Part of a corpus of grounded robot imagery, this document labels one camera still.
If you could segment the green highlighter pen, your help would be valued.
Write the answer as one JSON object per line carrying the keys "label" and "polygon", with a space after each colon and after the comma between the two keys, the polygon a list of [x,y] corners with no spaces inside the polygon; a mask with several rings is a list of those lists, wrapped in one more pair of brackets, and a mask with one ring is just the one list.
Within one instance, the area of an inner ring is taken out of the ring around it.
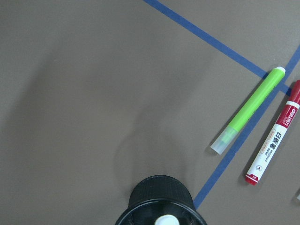
{"label": "green highlighter pen", "polygon": [[276,67],[270,71],[264,81],[210,146],[217,154],[220,155],[225,151],[284,76],[285,68],[283,67]]}

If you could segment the yellow highlighter pen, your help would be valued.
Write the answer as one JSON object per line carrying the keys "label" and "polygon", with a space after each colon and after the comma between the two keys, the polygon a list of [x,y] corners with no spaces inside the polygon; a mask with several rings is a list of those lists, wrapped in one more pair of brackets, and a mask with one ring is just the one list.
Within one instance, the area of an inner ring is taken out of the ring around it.
{"label": "yellow highlighter pen", "polygon": [[179,220],[170,214],[160,216],[156,219],[154,225],[179,225]]}

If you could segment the red whiteboard marker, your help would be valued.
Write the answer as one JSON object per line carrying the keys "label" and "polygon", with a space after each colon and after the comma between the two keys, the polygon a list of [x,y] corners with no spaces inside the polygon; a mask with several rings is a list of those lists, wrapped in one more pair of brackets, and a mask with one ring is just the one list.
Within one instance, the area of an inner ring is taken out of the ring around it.
{"label": "red whiteboard marker", "polygon": [[255,186],[279,148],[288,128],[300,109],[300,82],[297,80],[281,114],[270,130],[266,140],[245,175],[245,181]]}

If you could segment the black mesh pen holder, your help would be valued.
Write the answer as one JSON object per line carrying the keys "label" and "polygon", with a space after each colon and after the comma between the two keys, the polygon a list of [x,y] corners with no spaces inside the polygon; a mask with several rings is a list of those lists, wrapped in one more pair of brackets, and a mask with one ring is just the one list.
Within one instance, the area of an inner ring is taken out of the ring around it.
{"label": "black mesh pen holder", "polygon": [[154,175],[139,182],[116,224],[154,225],[157,218],[167,214],[175,216],[180,225],[207,224],[196,211],[188,189],[167,175]]}

